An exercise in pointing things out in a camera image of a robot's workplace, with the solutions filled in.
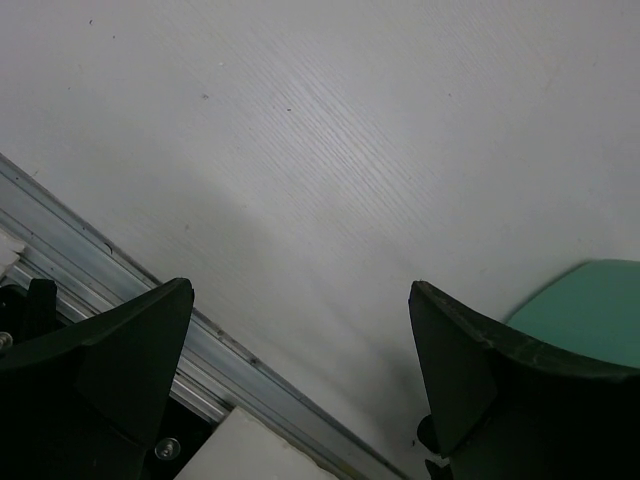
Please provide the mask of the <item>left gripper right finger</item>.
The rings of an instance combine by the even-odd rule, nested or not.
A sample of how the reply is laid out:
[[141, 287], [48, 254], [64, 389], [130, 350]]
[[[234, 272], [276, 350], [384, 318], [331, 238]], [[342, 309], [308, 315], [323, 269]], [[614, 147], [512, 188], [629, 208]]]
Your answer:
[[571, 353], [425, 281], [409, 314], [447, 479], [635, 479], [639, 372]]

